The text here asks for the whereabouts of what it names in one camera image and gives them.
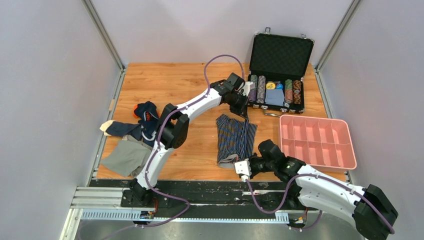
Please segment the navy striped underwear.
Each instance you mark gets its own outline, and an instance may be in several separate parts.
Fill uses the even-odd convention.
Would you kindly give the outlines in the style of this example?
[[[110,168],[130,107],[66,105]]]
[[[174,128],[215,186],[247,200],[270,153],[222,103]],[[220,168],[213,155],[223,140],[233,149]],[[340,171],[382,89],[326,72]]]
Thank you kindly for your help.
[[[230,118],[226,114],[216,119],[218,136],[217,165],[232,169],[234,163],[251,157],[258,126],[249,120]]]

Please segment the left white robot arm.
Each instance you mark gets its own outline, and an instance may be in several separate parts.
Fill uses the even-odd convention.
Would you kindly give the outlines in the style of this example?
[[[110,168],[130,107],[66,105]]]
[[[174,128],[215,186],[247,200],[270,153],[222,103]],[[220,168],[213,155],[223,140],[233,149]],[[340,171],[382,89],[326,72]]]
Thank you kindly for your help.
[[[227,104],[231,113],[248,118],[247,105],[254,84],[235,73],[227,79],[209,83],[205,91],[193,99],[179,104],[167,104],[157,124],[155,143],[142,171],[129,184],[135,202],[149,206],[153,201],[153,188],[171,153],[181,147],[188,136],[190,122],[204,112]]]

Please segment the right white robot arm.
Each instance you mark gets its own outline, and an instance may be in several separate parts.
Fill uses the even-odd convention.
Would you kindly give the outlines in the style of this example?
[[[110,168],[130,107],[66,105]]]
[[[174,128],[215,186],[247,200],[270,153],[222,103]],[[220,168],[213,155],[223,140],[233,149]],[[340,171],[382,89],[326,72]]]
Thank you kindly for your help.
[[[338,217],[367,240],[385,240],[395,234],[394,223],[399,213],[380,187],[340,181],[285,155],[270,139],[259,144],[259,152],[238,162],[236,172],[250,191],[251,180],[259,173],[273,173],[285,184],[281,202],[273,210],[262,208],[256,197],[252,197],[263,213],[273,214],[286,202],[292,209],[304,206]]]

